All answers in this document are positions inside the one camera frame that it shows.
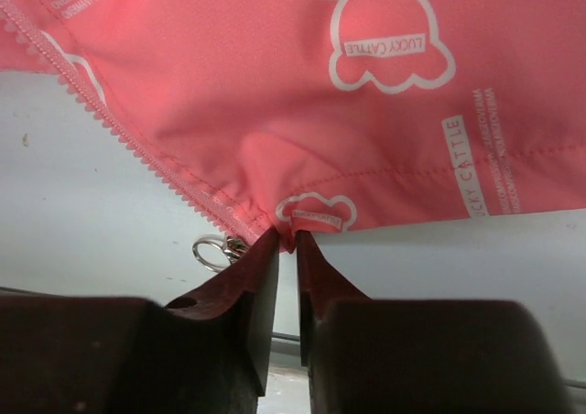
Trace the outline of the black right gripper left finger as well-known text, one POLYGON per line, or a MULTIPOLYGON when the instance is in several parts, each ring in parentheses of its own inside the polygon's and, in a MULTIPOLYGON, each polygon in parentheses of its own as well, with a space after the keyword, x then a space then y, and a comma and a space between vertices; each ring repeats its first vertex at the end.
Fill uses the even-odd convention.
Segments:
POLYGON ((161 306, 1 298, 4 413, 253 413, 266 392, 279 237, 161 306))

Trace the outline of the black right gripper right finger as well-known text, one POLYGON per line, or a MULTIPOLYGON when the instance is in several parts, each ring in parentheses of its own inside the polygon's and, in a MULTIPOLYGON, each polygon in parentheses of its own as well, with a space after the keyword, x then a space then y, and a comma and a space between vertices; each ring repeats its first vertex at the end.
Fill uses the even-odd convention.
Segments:
POLYGON ((510 300, 376 300, 296 235, 314 413, 569 413, 545 334, 510 300))

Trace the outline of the pink bear print jacket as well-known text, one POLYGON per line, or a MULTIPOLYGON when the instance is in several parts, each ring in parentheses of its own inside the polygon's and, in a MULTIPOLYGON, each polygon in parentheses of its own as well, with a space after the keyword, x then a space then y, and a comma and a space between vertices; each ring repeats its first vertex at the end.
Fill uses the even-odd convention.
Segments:
POLYGON ((1 65, 247 243, 585 205, 585 0, 1 0, 1 65))

